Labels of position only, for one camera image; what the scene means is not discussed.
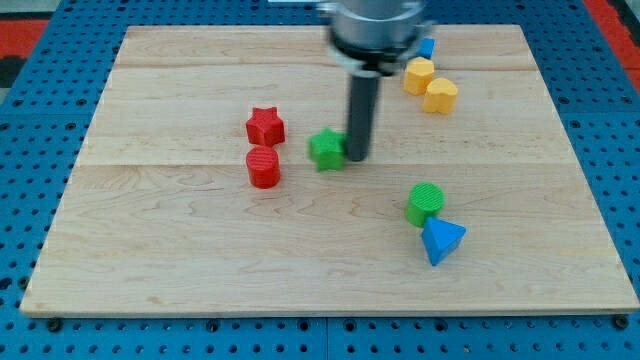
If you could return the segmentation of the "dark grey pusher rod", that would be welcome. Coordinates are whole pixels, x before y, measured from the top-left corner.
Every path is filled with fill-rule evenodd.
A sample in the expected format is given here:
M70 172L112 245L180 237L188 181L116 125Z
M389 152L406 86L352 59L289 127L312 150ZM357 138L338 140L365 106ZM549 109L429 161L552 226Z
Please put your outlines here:
M378 77L350 77L345 139L345 153L350 161L360 162L368 156L378 90Z

